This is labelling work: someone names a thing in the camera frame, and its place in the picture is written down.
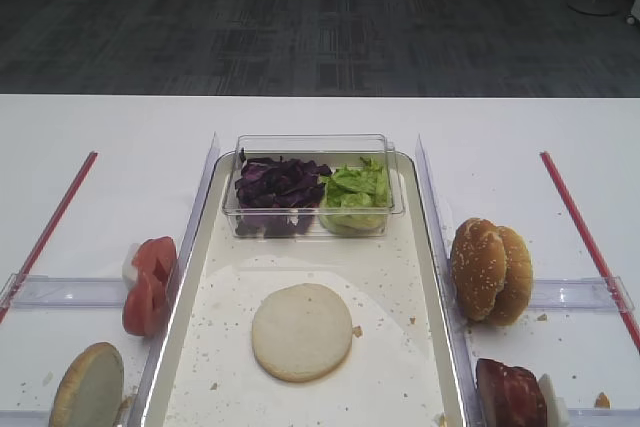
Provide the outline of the green lettuce pile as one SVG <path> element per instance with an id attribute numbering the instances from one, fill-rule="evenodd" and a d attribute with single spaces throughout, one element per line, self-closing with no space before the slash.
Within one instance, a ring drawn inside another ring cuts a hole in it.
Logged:
<path id="1" fill-rule="evenodd" d="M 319 178 L 325 190 L 320 207 L 350 211 L 350 214 L 319 216 L 322 226 L 334 234 L 375 235 L 385 226 L 385 214 L 354 214 L 360 209 L 391 206 L 387 168 L 371 157 L 361 157 L 360 161 L 359 168 L 343 165 L 330 176 Z"/>

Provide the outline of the upper tomato slice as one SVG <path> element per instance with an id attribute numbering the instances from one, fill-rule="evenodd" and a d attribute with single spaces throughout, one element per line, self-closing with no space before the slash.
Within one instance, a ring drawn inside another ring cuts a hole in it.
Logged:
<path id="1" fill-rule="evenodd" d="M 169 236 L 148 239 L 136 251 L 132 265 L 138 272 L 145 272 L 166 287 L 177 263 L 174 240 Z"/>

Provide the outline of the tomato slice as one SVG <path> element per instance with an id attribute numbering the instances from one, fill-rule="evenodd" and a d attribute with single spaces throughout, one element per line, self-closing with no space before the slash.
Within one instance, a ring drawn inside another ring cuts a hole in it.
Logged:
<path id="1" fill-rule="evenodd" d="M 174 240 L 169 236 L 148 239 L 136 251 L 132 265 L 138 272 L 145 272 L 166 287 L 177 263 Z"/>
<path id="2" fill-rule="evenodd" d="M 153 275 L 141 271 L 124 305 L 125 331 L 135 336 L 154 336 L 162 327 L 167 305 L 163 284 Z"/>

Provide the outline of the brown meat patty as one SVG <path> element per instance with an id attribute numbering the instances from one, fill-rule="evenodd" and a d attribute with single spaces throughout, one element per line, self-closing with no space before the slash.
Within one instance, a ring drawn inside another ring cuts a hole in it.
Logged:
<path id="1" fill-rule="evenodd" d="M 480 358 L 476 363 L 476 379 L 487 426 L 547 426 L 546 401 L 529 370 Z"/>

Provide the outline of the clear plastic salad container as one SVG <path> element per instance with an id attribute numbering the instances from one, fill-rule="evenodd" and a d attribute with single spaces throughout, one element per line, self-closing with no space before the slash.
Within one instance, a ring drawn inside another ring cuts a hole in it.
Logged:
<path id="1" fill-rule="evenodd" d="M 388 208 L 360 209 L 354 214 L 385 214 L 386 223 L 382 231 L 375 235 L 348 236 L 337 235 L 322 226 L 320 215 L 350 214 L 349 210 L 321 208 L 304 209 L 242 209 L 236 198 L 235 181 L 240 178 L 242 164 L 239 153 L 244 152 L 248 158 L 271 157 L 289 160 L 297 158 L 302 161 L 313 160 L 318 164 L 325 164 L 332 174 L 337 168 L 347 165 L 349 168 L 359 168 L 361 157 L 371 157 L 387 168 L 391 193 L 391 206 Z M 264 238 L 263 235 L 255 237 L 240 237 L 236 234 L 238 218 L 242 215 L 310 215 L 312 223 L 304 235 L 293 237 L 311 236 L 341 236 L 350 238 L 381 237 L 386 233 L 388 221 L 404 211 L 404 199 L 401 189 L 398 160 L 395 146 L 381 134 L 336 134 L 336 135 L 243 135 L 236 142 L 236 150 L 230 164 L 230 173 L 225 188 L 222 211 L 229 220 L 233 233 L 239 238 Z"/>

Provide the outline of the purple cabbage pile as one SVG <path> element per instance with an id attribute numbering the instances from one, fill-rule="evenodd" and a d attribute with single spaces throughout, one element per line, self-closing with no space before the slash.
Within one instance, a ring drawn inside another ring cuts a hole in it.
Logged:
<path id="1" fill-rule="evenodd" d="M 332 174 L 327 165 L 313 160 L 248 158 L 244 152 L 239 153 L 239 160 L 242 169 L 234 187 L 242 209 L 317 208 L 325 193 L 322 179 Z M 306 234 L 311 223 L 310 215 L 242 215 L 238 218 L 236 234 L 293 237 Z"/>

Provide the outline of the right long clear divider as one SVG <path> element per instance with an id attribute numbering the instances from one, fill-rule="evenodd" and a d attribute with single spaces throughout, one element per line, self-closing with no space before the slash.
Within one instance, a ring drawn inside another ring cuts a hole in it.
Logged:
<path id="1" fill-rule="evenodd" d="M 467 325 L 456 306 L 455 288 L 449 277 L 451 268 L 440 225 L 431 167 L 421 137 L 417 138 L 415 159 L 444 324 L 448 363 L 455 389 L 453 412 L 447 416 L 450 424 L 457 422 L 460 426 L 485 426 L 481 402 L 476 391 L 473 365 L 465 339 Z"/>

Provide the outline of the long clear divider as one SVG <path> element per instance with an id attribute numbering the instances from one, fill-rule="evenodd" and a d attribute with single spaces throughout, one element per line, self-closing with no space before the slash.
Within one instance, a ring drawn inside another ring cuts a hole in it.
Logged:
<path id="1" fill-rule="evenodd" d="M 214 136 L 179 250 L 176 270 L 168 283 L 168 319 L 161 332 L 151 341 L 138 391 L 125 422 L 127 426 L 164 424 L 199 283 L 200 275 L 191 269 L 194 263 L 192 258 L 196 255 L 194 248 L 198 230 L 219 155 L 219 139 Z"/>
<path id="2" fill-rule="evenodd" d="M 481 402 L 476 391 L 473 365 L 465 339 L 467 325 L 456 306 L 455 288 L 449 277 L 451 268 L 440 225 L 431 167 L 421 137 L 417 138 L 415 159 L 444 324 L 448 363 L 455 389 L 453 412 L 447 416 L 450 424 L 457 422 L 460 426 L 485 426 Z"/>

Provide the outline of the front sesame bun top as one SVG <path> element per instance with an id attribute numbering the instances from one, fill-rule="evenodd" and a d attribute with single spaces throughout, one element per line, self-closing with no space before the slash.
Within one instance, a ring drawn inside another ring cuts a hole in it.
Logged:
<path id="1" fill-rule="evenodd" d="M 506 277 L 506 253 L 498 228 L 486 219 L 467 219 L 456 230 L 450 260 L 460 308 L 467 318 L 484 320 Z"/>

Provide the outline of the sesame bun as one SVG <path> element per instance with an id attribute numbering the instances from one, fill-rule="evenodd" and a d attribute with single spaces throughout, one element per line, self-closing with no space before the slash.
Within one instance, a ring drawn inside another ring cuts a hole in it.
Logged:
<path id="1" fill-rule="evenodd" d="M 524 239 L 506 226 L 498 228 L 506 257 L 503 289 L 496 295 L 489 321 L 493 325 L 512 325 L 527 308 L 533 287 L 533 269 Z"/>
<path id="2" fill-rule="evenodd" d="M 484 320 L 506 277 L 506 253 L 498 228 L 486 219 L 467 219 L 456 230 L 450 260 L 460 308 L 467 318 Z"/>

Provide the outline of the white holder block left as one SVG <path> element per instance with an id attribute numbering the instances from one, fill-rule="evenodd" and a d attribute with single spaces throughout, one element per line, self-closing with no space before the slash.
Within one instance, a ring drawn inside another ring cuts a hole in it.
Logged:
<path id="1" fill-rule="evenodd" d="M 128 290 L 131 290 L 137 282 L 138 271 L 137 267 L 133 264 L 133 260 L 139 247 L 140 245 L 138 243 L 131 244 L 122 264 L 122 279 Z"/>

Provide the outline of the right red tape strip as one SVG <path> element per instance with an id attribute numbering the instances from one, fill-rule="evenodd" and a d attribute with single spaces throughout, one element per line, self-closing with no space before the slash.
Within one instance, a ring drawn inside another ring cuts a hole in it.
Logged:
<path id="1" fill-rule="evenodd" d="M 629 307 L 629 303 L 625 301 L 622 287 L 615 282 L 614 275 L 609 269 L 600 249 L 597 246 L 586 222 L 584 221 L 577 204 L 574 202 L 571 193 L 566 186 L 558 168 L 556 167 L 551 155 L 547 151 L 540 153 L 540 158 L 552 180 L 554 186 L 561 197 L 592 261 L 594 262 L 598 273 L 604 279 L 605 284 L 609 288 L 612 298 L 618 308 L 620 317 L 629 333 L 636 349 L 639 349 L 639 326 Z"/>

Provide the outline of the right clear cross divider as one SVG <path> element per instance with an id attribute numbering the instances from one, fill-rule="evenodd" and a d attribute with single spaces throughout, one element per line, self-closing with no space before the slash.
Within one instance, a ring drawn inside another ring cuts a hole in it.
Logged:
<path id="1" fill-rule="evenodd" d="M 528 309 L 632 313 L 635 305 L 620 277 L 536 279 Z"/>

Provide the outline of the bun half lower left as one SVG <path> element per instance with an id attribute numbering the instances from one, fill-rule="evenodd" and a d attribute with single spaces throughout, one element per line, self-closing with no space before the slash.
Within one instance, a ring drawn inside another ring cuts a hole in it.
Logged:
<path id="1" fill-rule="evenodd" d="M 114 426 L 123 400 L 124 364 L 119 351 L 98 342 L 82 351 L 59 383 L 49 426 Z"/>

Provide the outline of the white holder block right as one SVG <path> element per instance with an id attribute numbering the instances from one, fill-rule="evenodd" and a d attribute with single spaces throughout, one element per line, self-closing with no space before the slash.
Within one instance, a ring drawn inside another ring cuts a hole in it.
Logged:
<path id="1" fill-rule="evenodd" d="M 538 379 L 538 385 L 545 399 L 548 427 L 568 427 L 569 412 L 564 399 L 556 395 L 551 377 L 545 373 Z"/>

